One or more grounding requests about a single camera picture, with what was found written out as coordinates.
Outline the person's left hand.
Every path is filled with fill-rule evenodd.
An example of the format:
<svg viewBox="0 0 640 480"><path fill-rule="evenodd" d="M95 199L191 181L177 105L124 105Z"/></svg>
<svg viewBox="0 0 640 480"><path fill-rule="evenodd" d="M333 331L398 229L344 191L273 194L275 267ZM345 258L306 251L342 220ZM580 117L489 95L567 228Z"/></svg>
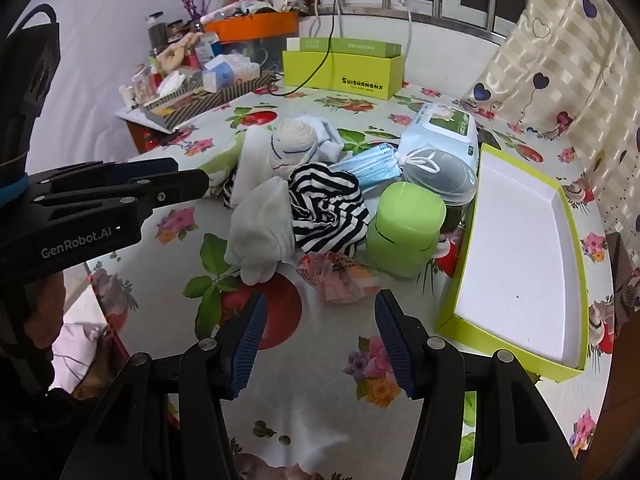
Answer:
<svg viewBox="0 0 640 480"><path fill-rule="evenodd" d="M63 326L66 289L64 274L58 272L32 285L35 310L24 322L24 331L38 349L49 348Z"/></svg>

